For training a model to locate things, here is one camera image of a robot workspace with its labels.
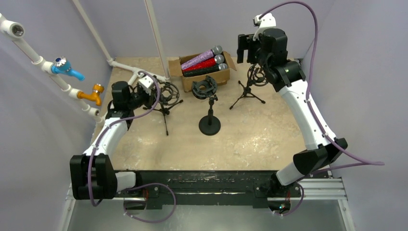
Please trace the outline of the purple glitter microphone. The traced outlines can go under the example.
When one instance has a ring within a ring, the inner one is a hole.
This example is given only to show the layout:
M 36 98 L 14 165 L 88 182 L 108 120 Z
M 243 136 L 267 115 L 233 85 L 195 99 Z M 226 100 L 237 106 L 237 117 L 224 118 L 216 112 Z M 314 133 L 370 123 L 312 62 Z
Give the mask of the purple glitter microphone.
M 216 62 L 216 64 L 221 64 L 225 60 L 224 56 L 221 54 L 222 52 L 223 52 L 222 47 L 220 45 L 216 45 L 212 49 L 207 50 L 199 54 L 198 56 L 188 60 L 187 62 L 181 64 L 181 70 L 186 70 L 208 59 L 210 60 L 213 59 Z

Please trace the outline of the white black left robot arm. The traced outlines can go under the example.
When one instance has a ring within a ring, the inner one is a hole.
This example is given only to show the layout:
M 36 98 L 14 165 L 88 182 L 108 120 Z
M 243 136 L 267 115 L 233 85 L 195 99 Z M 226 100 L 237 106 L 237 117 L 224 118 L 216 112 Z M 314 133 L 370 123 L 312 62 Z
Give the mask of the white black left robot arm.
M 108 104 L 105 123 L 83 154 L 70 159 L 72 193 L 77 200 L 99 201 L 112 199 L 122 190 L 136 186 L 134 171 L 117 171 L 111 157 L 119 141 L 137 116 L 134 111 L 142 106 L 157 105 L 158 83 L 147 77 L 139 79 L 135 87 L 125 81 L 112 85 L 112 100 Z

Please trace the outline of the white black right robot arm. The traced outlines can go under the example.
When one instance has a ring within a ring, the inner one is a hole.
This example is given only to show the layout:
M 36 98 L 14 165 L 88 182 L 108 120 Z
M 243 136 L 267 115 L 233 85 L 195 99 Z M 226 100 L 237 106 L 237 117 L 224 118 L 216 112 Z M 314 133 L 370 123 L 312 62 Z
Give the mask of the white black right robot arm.
M 278 28 L 268 28 L 258 38 L 252 34 L 238 35 L 237 62 L 259 66 L 274 90 L 286 101 L 303 135 L 306 150 L 293 156 L 286 167 L 271 177 L 273 187 L 290 185 L 302 177 L 333 163 L 341 155 L 338 149 L 347 148 L 346 139 L 337 138 L 321 121 L 318 125 L 313 115 L 322 118 L 310 94 L 307 94 L 306 76 L 296 61 L 287 58 L 287 36 Z

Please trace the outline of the tripod shock mount stand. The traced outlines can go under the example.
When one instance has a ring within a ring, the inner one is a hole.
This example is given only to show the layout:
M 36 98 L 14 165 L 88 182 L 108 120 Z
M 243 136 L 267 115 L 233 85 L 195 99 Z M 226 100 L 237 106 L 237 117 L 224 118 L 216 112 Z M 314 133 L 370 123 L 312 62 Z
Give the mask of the tripod shock mount stand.
M 243 83 L 240 80 L 238 81 L 238 84 L 242 87 L 242 94 L 229 107 L 230 110 L 236 105 L 236 103 L 239 100 L 244 99 L 244 98 L 255 98 L 259 100 L 262 104 L 266 103 L 264 100 L 260 99 L 258 96 L 252 93 L 253 86 L 263 87 L 268 84 L 268 80 L 265 77 L 265 73 L 259 65 L 253 64 L 248 68 L 246 85 L 243 85 Z
M 158 111 L 163 115 L 164 125 L 166 128 L 166 135 L 169 135 L 166 116 L 170 115 L 170 109 L 172 109 L 177 104 L 183 103 L 183 100 L 180 99 L 180 91 L 178 87 L 170 82 L 163 82 L 158 80 L 160 86 L 160 97 L 159 97 L 159 109 L 153 109 Z

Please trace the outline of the red glitter microphone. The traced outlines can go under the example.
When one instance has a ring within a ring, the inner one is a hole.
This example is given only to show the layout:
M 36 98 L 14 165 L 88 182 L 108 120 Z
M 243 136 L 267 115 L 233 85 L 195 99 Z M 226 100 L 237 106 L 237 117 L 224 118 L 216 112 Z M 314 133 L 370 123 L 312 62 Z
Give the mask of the red glitter microphone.
M 219 54 L 219 55 L 214 56 L 213 58 L 207 59 L 189 68 L 186 68 L 183 70 L 183 72 L 212 67 L 212 66 L 224 63 L 224 61 L 225 61 L 224 56 L 222 54 Z

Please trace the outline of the black glitter microphone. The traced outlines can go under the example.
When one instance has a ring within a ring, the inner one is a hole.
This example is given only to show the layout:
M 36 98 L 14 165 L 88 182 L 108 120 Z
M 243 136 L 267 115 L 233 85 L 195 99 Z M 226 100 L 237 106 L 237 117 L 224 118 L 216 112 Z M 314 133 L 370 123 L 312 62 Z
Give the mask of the black glitter microphone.
M 206 68 L 199 68 L 195 70 L 190 70 L 190 71 L 184 71 L 183 76 L 184 77 L 194 77 L 194 76 L 200 76 L 200 75 L 206 75 L 209 73 L 213 72 L 218 72 L 222 70 L 228 69 L 228 65 L 225 63 L 214 65 L 211 67 L 206 67 Z

